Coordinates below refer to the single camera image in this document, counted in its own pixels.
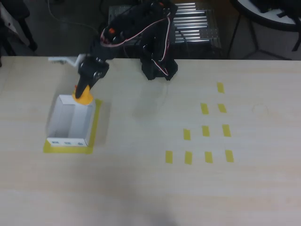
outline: light wood tabletop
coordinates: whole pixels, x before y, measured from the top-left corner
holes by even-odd
[[[89,155],[43,153],[77,69],[2,63],[1,226],[300,224],[301,62],[177,60],[148,81],[139,60],[110,61]]]

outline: white cable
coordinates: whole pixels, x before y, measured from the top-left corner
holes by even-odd
[[[104,47],[117,47],[117,46],[121,46],[121,45],[124,44],[125,42],[130,41],[131,39],[135,38],[137,35],[139,35],[139,34],[141,34],[142,32],[144,32],[144,31],[145,31],[146,29],[148,29],[150,26],[152,26],[152,25],[154,25],[154,24],[156,24],[156,23],[158,23],[158,22],[160,22],[160,21],[162,21],[162,20],[165,20],[165,19],[166,19],[166,18],[161,19],[161,20],[158,20],[158,21],[156,21],[156,22],[154,22],[154,23],[148,25],[146,28],[144,28],[144,29],[143,29],[142,31],[140,31],[138,34],[134,35],[133,37],[131,37],[131,38],[129,38],[129,39],[125,39],[125,40],[124,40],[123,42],[121,42],[121,43],[118,43],[118,44],[105,44],[105,43],[100,42],[100,44],[101,44],[102,46],[104,46]]]
[[[167,72],[167,70],[166,70],[166,68],[164,68],[165,69],[165,71],[156,63],[156,61],[154,61],[153,59],[152,59],[152,61],[155,63],[155,65],[166,75],[166,76],[168,76],[168,72]]]
[[[166,38],[165,38],[165,48],[164,48],[164,54],[163,54],[163,57],[162,57],[162,59],[161,60],[159,60],[159,62],[161,62],[163,59],[164,59],[164,57],[165,57],[165,53],[166,53],[166,50],[167,50],[167,39],[168,39],[168,33],[169,33],[169,26],[170,26],[170,19],[169,19],[169,17],[167,17],[167,19],[168,19],[168,27],[167,27],[167,32],[166,32]]]
[[[56,18],[56,17],[52,14],[52,12],[51,12],[51,9],[50,9],[50,0],[47,0],[47,2],[48,2],[48,11],[49,11],[49,14],[50,14],[55,20],[57,20],[58,22],[67,23],[67,24],[73,24],[73,25],[80,25],[80,26],[83,26],[83,27],[87,27],[87,28],[90,28],[90,29],[92,29],[93,31],[95,31],[96,34],[98,34],[98,31],[97,31],[94,27],[92,27],[92,26],[90,26],[90,25],[82,24],[82,23],[77,23],[77,22],[65,21],[65,20],[61,20],[61,19]]]

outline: yellow tape marker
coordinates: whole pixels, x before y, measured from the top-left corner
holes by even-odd
[[[201,109],[203,114],[209,114],[207,104],[201,103]]]
[[[165,152],[165,162],[173,164],[173,152],[172,151]]]
[[[192,152],[185,152],[185,164],[192,164]]]
[[[231,137],[230,127],[229,125],[223,125],[222,130],[224,131],[225,137]]]
[[[190,140],[190,130],[184,129],[184,140]]]
[[[217,82],[217,91],[219,93],[225,93],[224,84],[222,82]]]
[[[102,104],[102,101],[99,99],[96,99],[95,103],[96,103],[96,108],[95,108],[95,114],[94,114],[94,119],[93,119],[93,123],[92,123],[91,135],[90,135],[90,141],[89,141],[88,147],[52,147],[51,144],[46,140],[45,144],[44,144],[44,148],[43,148],[44,153],[92,154],[94,142],[95,142],[98,118],[99,118],[99,111],[100,111],[100,106]]]
[[[212,158],[211,152],[205,152],[205,162],[213,163],[213,158]]]
[[[226,107],[223,104],[217,104],[221,113],[227,113]]]
[[[234,162],[233,153],[231,150],[225,150],[227,162]]]
[[[202,130],[203,130],[203,136],[205,136],[205,137],[210,136],[209,126],[202,126]]]

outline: wire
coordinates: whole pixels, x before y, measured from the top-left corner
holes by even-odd
[[[190,58],[190,51],[189,51],[189,47],[188,47],[188,42],[185,38],[185,36],[183,35],[183,33],[177,28],[175,27],[175,30],[182,36],[182,38],[184,39],[184,42],[186,44],[186,48],[187,48],[187,52],[188,52],[188,58]]]
[[[159,60],[160,62],[164,59],[165,57],[165,53],[166,53],[166,50],[167,50],[167,40],[168,40],[168,34],[169,34],[169,26],[170,26],[170,19],[169,19],[169,16],[167,17],[168,19],[168,26],[167,26],[167,32],[166,32],[166,37],[165,37],[165,48],[164,48],[164,54],[162,56],[162,59]]]
[[[128,56],[127,52],[126,52],[125,46],[123,46],[123,52],[124,52],[124,55],[126,56],[126,58],[130,58],[130,57]]]
[[[101,0],[101,1],[100,1],[99,6],[98,6],[98,9],[99,9],[100,14],[103,16],[103,19],[106,20],[106,19],[108,19],[108,16],[102,11],[103,1],[104,1],[104,0]]]
[[[146,28],[144,28],[142,31],[140,31],[139,33],[137,33],[136,35],[134,35],[133,37],[131,37],[131,38],[129,38],[129,39],[125,39],[123,42],[121,42],[121,43],[118,43],[118,44],[105,44],[105,43],[103,43],[103,42],[100,42],[100,44],[102,45],[102,46],[104,46],[104,47],[117,47],[117,46],[121,46],[122,44],[124,44],[125,42],[127,42],[127,41],[130,41],[130,40],[132,40],[134,37],[136,37],[137,35],[139,35],[139,34],[141,34],[142,32],[144,32],[146,29],[148,29],[150,26],[152,26],[152,25],[154,25],[154,24],[156,24],[156,23],[158,23],[158,22],[160,22],[160,21],[162,21],[162,20],[165,20],[166,18],[163,18],[163,19],[161,19],[161,20],[158,20],[158,21],[156,21],[156,22],[154,22],[154,23],[152,23],[152,24],[150,24],[150,25],[148,25]],[[102,34],[101,34],[101,36],[100,36],[100,38],[101,38],[101,40],[104,40],[104,38],[103,38],[103,32],[102,32]]]
[[[166,75],[166,76],[168,76],[168,72],[167,72],[167,70],[166,70],[166,68],[164,68],[164,70],[162,69],[162,67],[160,67],[157,63],[156,63],[156,61],[154,61],[153,59],[152,59],[152,61],[155,63],[155,65]]]
[[[66,23],[66,24],[72,24],[72,25],[80,25],[80,26],[83,26],[83,27],[87,27],[87,28],[90,28],[92,29],[93,31],[95,31],[97,34],[98,34],[98,31],[90,26],[90,25],[87,25],[87,24],[82,24],[82,23],[77,23],[77,22],[70,22],[70,21],[65,21],[65,20],[61,20],[61,19],[58,19],[56,18],[52,12],[51,12],[51,9],[50,9],[50,0],[48,0],[48,11],[49,11],[49,14],[51,15],[52,18],[54,18],[55,20],[57,20],[58,22],[61,22],[61,23]]]

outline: orange object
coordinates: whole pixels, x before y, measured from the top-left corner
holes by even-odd
[[[114,28],[110,28],[110,29],[109,29],[109,33],[114,34],[114,33],[115,33]]]
[[[85,90],[84,90],[83,94],[80,96],[80,98],[75,97],[75,90],[72,93],[72,97],[77,103],[79,103],[81,105],[88,105],[93,101],[93,96],[90,93],[89,86],[87,86],[85,88]]]

